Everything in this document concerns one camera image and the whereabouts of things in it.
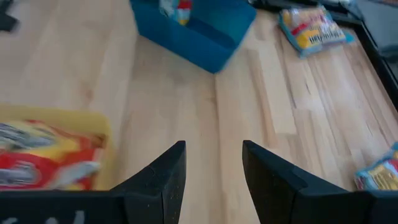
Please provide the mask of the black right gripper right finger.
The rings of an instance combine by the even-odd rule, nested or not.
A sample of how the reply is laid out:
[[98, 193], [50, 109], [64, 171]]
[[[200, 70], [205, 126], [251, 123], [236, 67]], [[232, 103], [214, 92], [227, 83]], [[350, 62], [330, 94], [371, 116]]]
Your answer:
[[398, 224], [397, 191], [349, 192], [250, 140], [243, 167], [261, 224]]

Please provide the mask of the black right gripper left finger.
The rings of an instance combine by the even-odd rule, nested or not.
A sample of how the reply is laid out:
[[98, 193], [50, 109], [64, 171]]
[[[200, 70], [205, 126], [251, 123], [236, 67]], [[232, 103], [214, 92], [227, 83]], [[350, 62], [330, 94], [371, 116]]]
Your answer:
[[178, 224], [186, 183], [186, 142], [105, 191], [0, 193], [0, 224]]

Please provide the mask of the blue-edged Maruchan noodle packet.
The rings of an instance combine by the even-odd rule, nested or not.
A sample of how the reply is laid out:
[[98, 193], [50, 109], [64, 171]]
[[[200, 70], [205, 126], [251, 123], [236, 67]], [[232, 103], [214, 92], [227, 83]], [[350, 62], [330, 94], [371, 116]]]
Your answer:
[[281, 10], [279, 26], [302, 58], [354, 41], [354, 37], [344, 31], [320, 4]]
[[360, 190], [398, 190], [398, 142], [371, 166], [357, 171], [354, 182]]
[[190, 19], [192, 6], [192, 0], [159, 0], [160, 12], [183, 26]]

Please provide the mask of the blue plastic bin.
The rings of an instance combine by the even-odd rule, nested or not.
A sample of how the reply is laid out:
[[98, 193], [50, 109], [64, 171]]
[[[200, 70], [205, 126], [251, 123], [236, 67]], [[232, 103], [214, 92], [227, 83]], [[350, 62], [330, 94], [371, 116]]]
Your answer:
[[186, 25], [162, 14], [159, 0], [130, 0], [139, 34], [202, 69], [223, 69], [256, 17], [245, 0], [192, 0]]

